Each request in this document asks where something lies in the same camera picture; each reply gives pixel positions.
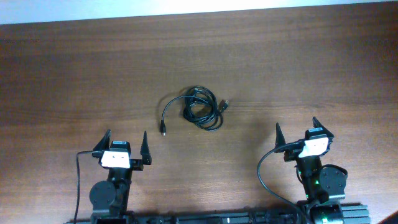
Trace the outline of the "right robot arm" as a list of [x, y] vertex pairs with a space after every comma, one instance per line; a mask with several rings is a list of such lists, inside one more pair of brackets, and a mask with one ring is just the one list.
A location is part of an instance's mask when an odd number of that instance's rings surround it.
[[340, 201], [345, 198], [348, 171], [325, 164], [321, 157], [330, 150], [334, 135], [316, 118], [313, 128], [303, 139], [287, 143], [279, 124], [276, 124], [276, 153], [283, 153], [285, 162], [296, 162], [296, 175], [303, 185], [306, 200], [298, 203], [303, 217], [312, 223], [343, 223]]

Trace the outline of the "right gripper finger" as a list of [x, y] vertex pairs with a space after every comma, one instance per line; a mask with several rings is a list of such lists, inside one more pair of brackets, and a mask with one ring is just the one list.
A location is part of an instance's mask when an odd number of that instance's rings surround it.
[[275, 148], [285, 145], [286, 144], [285, 137], [283, 135], [283, 132], [281, 130], [279, 123], [276, 123], [276, 125], [275, 125], [275, 132], [276, 132]]
[[329, 139], [333, 139], [335, 137], [334, 134], [324, 127], [324, 125], [322, 125], [315, 116], [312, 118], [312, 123], [314, 128], [321, 128], [323, 133], [326, 134]]

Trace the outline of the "black USB cable short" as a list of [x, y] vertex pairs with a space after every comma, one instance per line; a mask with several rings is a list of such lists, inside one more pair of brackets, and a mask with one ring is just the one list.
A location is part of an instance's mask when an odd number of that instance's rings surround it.
[[166, 106], [165, 106], [165, 108], [164, 108], [164, 110], [163, 110], [163, 112], [162, 112], [162, 116], [161, 116], [161, 120], [160, 120], [160, 126], [159, 126], [159, 131], [160, 131], [160, 133], [161, 133], [162, 136], [165, 136], [165, 135], [167, 134], [167, 129], [166, 129], [166, 125], [165, 125], [165, 112], [167, 111], [167, 108], [168, 108], [174, 101], [177, 101], [177, 100], [180, 100], [180, 99], [186, 99], [186, 98], [188, 98], [188, 99], [198, 99], [198, 97], [196, 97], [196, 96], [182, 95], [182, 96], [178, 96], [178, 97], [173, 98], [172, 100], [170, 100], [170, 101], [166, 104]]

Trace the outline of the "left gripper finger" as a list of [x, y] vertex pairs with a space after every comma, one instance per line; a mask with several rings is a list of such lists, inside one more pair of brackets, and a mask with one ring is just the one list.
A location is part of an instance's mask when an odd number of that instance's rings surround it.
[[141, 156], [142, 156], [142, 163], [143, 164], [152, 164], [152, 156], [150, 154], [150, 149], [148, 145], [148, 138], [147, 138], [147, 132], [144, 132], [143, 135], [143, 140], [142, 140], [142, 145], [141, 145], [141, 150], [140, 150]]
[[109, 142], [111, 138], [111, 130], [108, 129], [102, 139], [99, 141], [99, 143], [93, 148], [93, 151], [99, 152], [99, 151], [106, 151], [109, 149]]

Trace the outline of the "black USB cable long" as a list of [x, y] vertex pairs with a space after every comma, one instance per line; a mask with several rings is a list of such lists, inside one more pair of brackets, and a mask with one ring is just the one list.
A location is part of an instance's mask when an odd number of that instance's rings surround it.
[[223, 112], [229, 106], [227, 101], [218, 103], [215, 94], [203, 86], [189, 88], [183, 98], [183, 117], [188, 122], [208, 132], [222, 127]]

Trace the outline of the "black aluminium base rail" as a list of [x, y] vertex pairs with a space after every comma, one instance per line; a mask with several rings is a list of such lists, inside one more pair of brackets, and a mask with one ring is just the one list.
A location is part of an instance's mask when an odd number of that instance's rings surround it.
[[190, 215], [128, 215], [121, 218], [102, 218], [94, 223], [132, 224], [268, 224], [268, 223], [319, 223], [361, 224], [371, 223], [366, 205], [342, 204], [314, 207], [310, 218], [305, 219], [296, 210], [275, 208], [231, 213], [197, 213]]

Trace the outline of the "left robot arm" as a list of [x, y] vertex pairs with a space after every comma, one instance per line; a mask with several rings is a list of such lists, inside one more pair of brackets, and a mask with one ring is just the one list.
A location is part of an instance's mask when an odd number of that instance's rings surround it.
[[132, 173], [152, 164], [147, 134], [143, 135], [140, 159], [131, 158], [129, 142], [112, 141], [110, 130], [93, 148], [91, 155], [99, 160], [102, 168], [108, 170], [108, 177], [90, 190], [89, 198], [93, 206], [90, 222], [133, 223], [134, 215], [127, 210]]

